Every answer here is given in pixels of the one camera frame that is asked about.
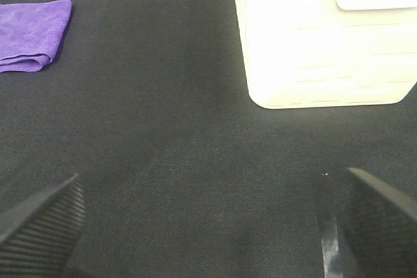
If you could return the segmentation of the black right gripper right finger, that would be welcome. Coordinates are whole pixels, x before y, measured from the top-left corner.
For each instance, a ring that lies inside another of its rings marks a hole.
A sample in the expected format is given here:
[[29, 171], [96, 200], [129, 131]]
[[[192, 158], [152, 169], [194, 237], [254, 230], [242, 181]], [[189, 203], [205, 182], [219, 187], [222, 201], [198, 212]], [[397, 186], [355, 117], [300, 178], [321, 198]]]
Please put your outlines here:
[[416, 200], [349, 167], [338, 178], [338, 220], [362, 277], [416, 276]]

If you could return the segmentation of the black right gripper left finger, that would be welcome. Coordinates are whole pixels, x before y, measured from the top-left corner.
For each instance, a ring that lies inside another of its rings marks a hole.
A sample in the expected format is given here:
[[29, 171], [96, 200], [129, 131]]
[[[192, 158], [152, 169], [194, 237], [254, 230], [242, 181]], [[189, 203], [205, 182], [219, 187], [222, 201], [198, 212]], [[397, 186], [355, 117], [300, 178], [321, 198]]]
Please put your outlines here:
[[85, 223], [78, 174], [1, 214], [1, 277], [60, 277]]

